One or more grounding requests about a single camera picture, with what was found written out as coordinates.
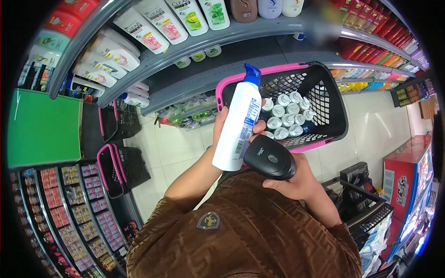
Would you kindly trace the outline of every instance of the blue bottle cap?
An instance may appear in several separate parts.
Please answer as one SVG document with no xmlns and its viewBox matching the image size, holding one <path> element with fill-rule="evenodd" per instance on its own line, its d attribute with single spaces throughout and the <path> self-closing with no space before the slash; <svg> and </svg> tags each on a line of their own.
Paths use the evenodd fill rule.
<svg viewBox="0 0 445 278">
<path fill-rule="evenodd" d="M 248 63 L 244 63 L 244 67 L 246 68 L 246 76 L 244 77 L 243 82 L 250 82 L 259 86 L 261 82 L 261 71 Z"/>
</svg>

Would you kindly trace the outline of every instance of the white floor tile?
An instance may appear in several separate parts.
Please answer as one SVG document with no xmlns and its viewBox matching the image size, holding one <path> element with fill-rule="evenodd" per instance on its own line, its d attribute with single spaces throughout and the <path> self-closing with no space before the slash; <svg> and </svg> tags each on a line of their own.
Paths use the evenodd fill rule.
<svg viewBox="0 0 445 278">
<path fill-rule="evenodd" d="M 311 149 L 303 153 L 306 155 L 307 161 L 309 162 L 309 166 L 311 167 L 314 177 L 319 182 L 322 182 L 323 177 L 321 175 L 320 155 L 318 154 L 318 149 Z"/>
<path fill-rule="evenodd" d="M 376 113 L 382 157 L 387 156 L 411 138 L 405 107 Z"/>
<path fill-rule="evenodd" d="M 340 171 L 357 163 L 354 132 L 349 126 L 347 135 L 333 143 L 318 148 L 323 182 L 340 176 Z"/>
<path fill-rule="evenodd" d="M 394 102 L 392 101 L 391 92 L 389 91 L 372 92 L 365 94 L 369 95 L 374 112 L 380 112 L 394 108 Z"/>
<path fill-rule="evenodd" d="M 147 169 L 161 166 L 161 158 L 159 156 L 154 129 L 154 125 L 149 122 L 142 125 L 141 131 L 135 136 L 124 139 L 125 146 L 136 147 L 142 151 L 142 157 L 144 158 Z"/>
<path fill-rule="evenodd" d="M 148 172 L 151 179 L 132 189 L 144 223 L 150 217 L 158 201 L 164 197 L 168 188 L 162 167 L 152 168 Z"/>
<path fill-rule="evenodd" d="M 214 191 L 215 191 L 215 187 L 212 185 L 212 187 L 210 187 L 209 191 L 207 191 L 206 195 L 202 198 L 202 200 L 194 208 L 194 210 L 197 210 L 200 207 L 200 205 L 202 205 L 203 202 L 207 201 L 207 199 L 210 198 L 210 196 L 212 196 Z"/>
<path fill-rule="evenodd" d="M 348 111 L 351 119 L 360 117 L 369 113 L 374 113 L 372 107 L 372 93 L 344 96 L 348 104 Z"/>
<path fill-rule="evenodd" d="M 375 114 L 352 119 L 352 128 L 356 139 L 358 161 L 364 161 L 368 164 L 369 176 L 373 185 L 382 187 L 383 159 Z"/>
<path fill-rule="evenodd" d="M 181 162 L 176 162 L 169 165 L 163 165 L 164 176 L 166 177 L 167 185 L 170 186 L 177 177 L 189 169 L 199 158 L 193 158 Z"/>
<path fill-rule="evenodd" d="M 348 120 L 351 119 L 351 115 L 349 114 L 349 110 L 348 110 L 348 104 L 346 102 L 346 98 L 344 96 L 341 96 L 343 98 L 343 103 L 344 103 L 344 108 L 346 109 L 346 116 L 348 117 Z"/>
<path fill-rule="evenodd" d="M 204 149 L 207 149 L 208 146 L 213 144 L 213 128 L 215 124 L 205 125 L 200 127 L 199 130 L 201 132 L 202 142 L 204 144 Z"/>
<path fill-rule="evenodd" d="M 198 158 L 205 151 L 199 129 L 185 131 L 161 125 L 154 130 L 162 165 Z"/>
</svg>

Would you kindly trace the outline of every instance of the pink shopping basket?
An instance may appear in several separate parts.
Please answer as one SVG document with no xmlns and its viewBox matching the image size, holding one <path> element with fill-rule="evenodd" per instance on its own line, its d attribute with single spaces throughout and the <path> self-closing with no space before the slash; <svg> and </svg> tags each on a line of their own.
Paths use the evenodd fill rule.
<svg viewBox="0 0 445 278">
<path fill-rule="evenodd" d="M 312 119 L 314 128 L 298 137 L 278 140 L 291 153 L 301 153 L 342 139 L 348 133 L 348 118 L 337 84 L 328 68 L 320 62 L 284 64 L 262 68 L 259 92 L 263 98 L 275 102 L 279 95 L 298 91 L 310 103 L 316 113 Z M 230 107 L 236 85 L 243 81 L 245 73 L 221 80 L 216 86 L 218 111 Z"/>
</svg>

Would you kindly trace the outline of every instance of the store shelf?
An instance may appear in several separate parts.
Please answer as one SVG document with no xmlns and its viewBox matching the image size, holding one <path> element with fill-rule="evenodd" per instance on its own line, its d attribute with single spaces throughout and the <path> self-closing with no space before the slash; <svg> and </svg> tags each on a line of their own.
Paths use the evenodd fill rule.
<svg viewBox="0 0 445 278">
<path fill-rule="evenodd" d="M 197 113 L 201 113 L 201 112 L 204 112 L 204 111 L 207 111 L 207 110 L 212 110 L 213 108 L 216 108 L 216 103 L 212 104 L 212 105 L 209 105 L 209 106 L 201 105 L 201 106 L 199 106 L 199 107 L 197 107 L 195 109 L 192 109 L 192 110 L 189 110 L 189 111 L 185 111 L 185 113 L 171 116 L 170 118 L 168 118 L 168 120 L 171 122 L 171 121 L 173 121 L 175 119 L 187 118 L 187 117 L 189 117 L 191 115 L 194 115 L 194 114 L 197 114 Z"/>
<path fill-rule="evenodd" d="M 368 34 L 366 32 L 363 32 L 363 31 L 360 31 L 360 30 L 357 30 L 354 28 L 349 28 L 349 27 L 343 26 L 343 30 L 341 32 L 340 37 L 353 39 L 353 40 L 359 40 L 359 41 L 367 42 L 367 43 L 370 43 L 370 44 L 373 44 L 376 46 L 380 46 L 384 49 L 394 52 L 397 55 L 400 55 L 400 56 L 404 57 L 405 59 L 411 61 L 411 56 L 408 53 L 406 53 L 402 49 L 396 47 L 395 45 L 391 44 L 387 40 L 380 38 L 377 35 Z"/>
<path fill-rule="evenodd" d="M 173 65 L 183 57 L 191 56 L 196 52 L 204 51 L 215 46 L 223 46 L 242 40 L 302 32 L 303 21 L 304 17 L 302 16 L 297 18 L 279 16 L 272 20 L 258 17 L 257 20 L 246 24 L 236 22 L 233 18 L 230 18 L 230 26 L 228 28 L 219 31 L 209 29 L 203 35 L 189 36 L 186 41 L 180 44 L 170 44 L 166 53 L 154 55 L 150 51 L 144 51 L 139 57 L 141 65 L 119 79 L 113 87 L 107 88 L 104 95 L 99 98 L 97 104 L 102 108 L 106 107 L 136 82 L 140 82 L 162 69 Z M 247 50 L 251 51 L 249 48 L 238 49 L 239 52 L 246 55 Z M 182 71 L 190 71 L 190 66 L 182 69 Z"/>
<path fill-rule="evenodd" d="M 79 164 L 76 164 L 76 169 L 77 169 L 77 172 L 79 173 L 79 175 L 81 175 L 82 171 L 81 171 L 81 167 L 80 167 Z M 111 248 L 110 248 L 110 246 L 108 244 L 108 241 L 105 239 L 104 235 L 102 234 L 102 230 L 100 229 L 100 227 L 99 227 L 99 225 L 98 225 L 98 223 L 96 221 L 94 212 L 93 212 L 93 210 L 91 208 L 91 204 L 90 204 L 89 199 L 88 199 L 88 195 L 87 195 L 87 192 L 86 192 L 86 189 L 85 189 L 85 185 L 83 183 L 83 177 L 79 177 L 79 185 L 80 185 L 80 187 L 82 189 L 82 195 L 83 195 L 83 198 L 84 198 L 85 205 L 87 207 L 88 213 L 91 216 L 91 222 L 93 223 L 94 228 L 97 230 L 97 233 L 99 234 L 99 238 L 104 242 L 105 247 L 107 248 L 108 255 L 110 255 L 113 258 L 114 262 L 116 263 L 116 266 L 119 266 L 118 269 L 119 269 L 120 273 L 122 275 L 126 276 L 126 272 L 122 269 L 122 267 L 120 266 L 120 263 L 113 256 L 113 251 L 111 250 Z"/>
<path fill-rule="evenodd" d="M 70 260 L 71 255 L 69 257 L 67 256 L 67 254 L 65 252 L 66 247 L 64 244 L 60 243 L 58 234 L 56 234 L 56 232 L 55 232 L 55 230 L 57 230 L 57 228 L 54 229 L 53 222 L 50 221 L 50 219 L 49 219 L 47 209 L 45 208 L 46 200 L 44 200 L 44 198 L 43 198 L 44 195 L 42 194 L 42 191 L 40 189 L 39 177 L 38 177 L 37 171 L 35 169 L 34 169 L 34 180 L 36 182 L 36 189 L 37 189 L 36 191 L 37 191 L 37 196 L 39 197 L 40 208 L 42 209 L 43 216 L 45 218 L 46 223 L 48 224 L 49 231 L 50 231 L 51 235 L 53 236 L 55 244 L 59 247 L 59 251 L 62 254 L 62 256 L 65 258 L 68 265 L 70 267 L 73 267 L 78 273 L 81 273 L 79 271 L 78 267 L 73 262 L 71 262 L 71 260 Z"/>
<path fill-rule="evenodd" d="M 308 40 L 296 41 L 291 36 L 276 36 L 288 63 L 301 63 L 318 61 L 326 65 L 327 68 L 364 68 L 374 69 L 383 72 L 395 72 L 409 77 L 415 77 L 413 73 L 402 71 L 395 68 L 380 66 L 376 64 L 367 64 L 343 59 L 339 51 L 333 47 L 314 49 L 314 45 Z"/>
<path fill-rule="evenodd" d="M 403 24 L 405 24 L 405 26 L 408 28 L 408 30 L 412 33 L 412 35 L 414 37 L 416 37 L 416 35 L 414 34 L 413 30 L 411 29 L 411 27 L 409 26 L 409 24 L 406 22 L 405 18 L 403 18 L 403 16 L 399 13 L 399 11 L 397 10 L 397 8 L 392 4 L 392 1 L 390 0 L 380 0 L 380 2 L 382 4 L 384 4 L 388 9 L 390 9 L 392 11 L 392 13 L 397 16 L 399 18 L 399 20 L 401 22 L 403 22 Z"/>
<path fill-rule="evenodd" d="M 36 238 L 37 243 L 39 244 L 40 248 L 42 249 L 43 254 L 45 254 L 46 259 L 48 260 L 48 262 L 52 265 L 54 271 L 60 276 L 63 277 L 62 274 L 60 274 L 59 270 L 56 268 L 56 266 L 54 265 L 53 261 L 51 260 L 51 258 L 49 257 L 48 253 L 45 250 L 45 247 L 42 244 L 42 241 L 40 240 L 40 238 L 37 236 L 37 231 L 36 228 L 34 227 L 34 225 L 32 224 L 32 219 L 31 219 L 31 215 L 29 214 L 29 210 L 28 210 L 28 206 L 26 205 L 26 199 L 25 199 L 25 194 L 23 192 L 23 187 L 22 187 L 22 181 L 21 181 L 21 173 L 18 172 L 17 173 L 18 177 L 17 180 L 19 182 L 19 189 L 20 189 L 20 195 L 22 197 L 22 201 L 23 201 L 23 207 L 25 209 L 25 213 L 26 213 L 26 218 L 29 222 L 29 225 L 31 226 L 31 230 L 34 233 L 34 236 Z"/>
<path fill-rule="evenodd" d="M 122 230 L 121 230 L 121 228 L 119 226 L 119 222 L 117 221 L 116 216 L 114 215 L 113 207 L 111 206 L 110 199 L 108 198 L 108 192 L 107 192 L 107 189 L 105 188 L 104 181 L 102 180 L 102 176 L 100 174 L 98 174 L 98 176 L 99 176 L 99 178 L 101 180 L 102 190 L 104 190 L 104 193 L 105 193 L 104 195 L 105 195 L 105 200 L 107 200 L 108 210 L 111 212 L 111 216 L 113 217 L 114 223 L 116 223 L 117 230 L 119 231 L 119 234 L 121 235 L 121 237 L 124 240 L 125 249 L 128 250 L 130 248 L 130 245 L 128 244 L 127 238 L 125 237 L 124 233 L 122 232 Z"/>
<path fill-rule="evenodd" d="M 101 0 L 91 14 L 83 20 L 82 25 L 78 28 L 71 41 L 65 48 L 60 57 L 57 67 L 54 69 L 51 80 L 48 83 L 48 95 L 52 99 L 56 99 L 59 93 L 59 88 L 62 85 L 66 73 L 71 68 L 71 65 L 77 59 L 77 56 L 82 49 L 87 45 L 88 41 L 93 35 L 102 28 L 103 25 L 111 18 L 117 11 L 124 7 L 130 0 Z"/>
<path fill-rule="evenodd" d="M 150 115 L 179 101 L 214 90 L 223 78 L 245 73 L 244 63 L 266 68 L 287 64 L 287 60 L 274 37 L 225 45 L 217 57 L 193 62 L 183 69 L 172 65 L 144 80 L 150 86 L 150 105 L 142 108 L 141 113 Z"/>
<path fill-rule="evenodd" d="M 69 211 L 69 208 L 68 208 L 68 203 L 66 202 L 66 199 L 65 199 L 65 190 L 62 188 L 62 183 L 61 183 L 61 181 L 60 181 L 60 175 L 59 175 L 59 168 L 58 167 L 55 167 L 55 169 L 56 169 L 56 178 L 57 178 L 57 187 L 59 188 L 59 191 L 60 191 L 60 197 L 61 197 L 61 199 L 62 199 L 62 203 L 63 203 L 63 208 L 65 209 L 65 212 L 66 212 L 66 215 L 67 215 L 67 217 L 68 217 L 68 221 L 69 221 L 69 223 L 70 223 L 70 225 L 72 226 L 72 228 L 73 228 L 73 231 L 77 234 L 77 237 L 79 238 L 79 244 L 81 245 L 81 247 L 85 250 L 85 252 L 86 252 L 86 254 L 87 254 L 87 256 L 89 257 L 89 259 L 91 260 L 91 262 L 93 263 L 93 266 L 97 266 L 97 264 L 96 264 L 96 260 L 91 256 L 91 250 L 89 249 L 89 248 L 87 248 L 86 246 L 85 246 L 85 244 L 83 243 L 83 237 L 81 237 L 81 235 L 80 235 L 80 233 L 79 233 L 79 230 L 78 230 L 78 225 L 76 225 L 76 223 L 73 221 L 73 218 L 71 217 L 71 212 Z M 80 179 L 81 179 L 81 173 L 82 172 L 78 172 L 78 175 L 79 175 L 79 181 L 80 181 Z M 102 277 L 106 277 L 105 276 L 105 274 L 101 271 L 101 269 L 100 268 L 97 268 L 97 270 L 99 271 L 99 273 L 101 274 L 101 276 Z"/>
<path fill-rule="evenodd" d="M 374 79 L 372 79 L 372 78 L 345 78 L 345 79 L 336 81 L 336 83 L 342 84 L 342 83 L 373 82 L 373 81 L 374 81 Z"/>
</svg>

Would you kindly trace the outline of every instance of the refrigerator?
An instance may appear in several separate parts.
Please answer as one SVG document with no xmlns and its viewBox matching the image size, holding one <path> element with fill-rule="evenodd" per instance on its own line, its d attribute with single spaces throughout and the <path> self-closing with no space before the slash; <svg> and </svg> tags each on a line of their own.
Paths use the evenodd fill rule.
<svg viewBox="0 0 445 278">
<path fill-rule="evenodd" d="M 402 248 L 421 222 L 431 197 L 431 135 L 416 135 L 384 159 L 384 197 L 394 207 L 386 262 Z"/>
</svg>

